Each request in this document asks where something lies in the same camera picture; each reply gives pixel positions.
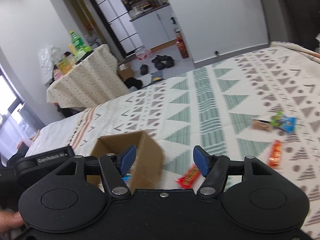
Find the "person's left hand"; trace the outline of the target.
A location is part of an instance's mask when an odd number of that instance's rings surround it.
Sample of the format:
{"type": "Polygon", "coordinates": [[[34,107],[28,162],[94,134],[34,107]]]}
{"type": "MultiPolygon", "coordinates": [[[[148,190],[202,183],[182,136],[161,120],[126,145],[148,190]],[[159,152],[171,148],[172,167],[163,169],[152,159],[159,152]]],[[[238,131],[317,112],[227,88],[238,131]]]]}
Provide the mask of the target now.
{"type": "Polygon", "coordinates": [[[1,211],[0,212],[0,232],[4,233],[12,229],[20,228],[24,221],[19,212],[1,211]]]}

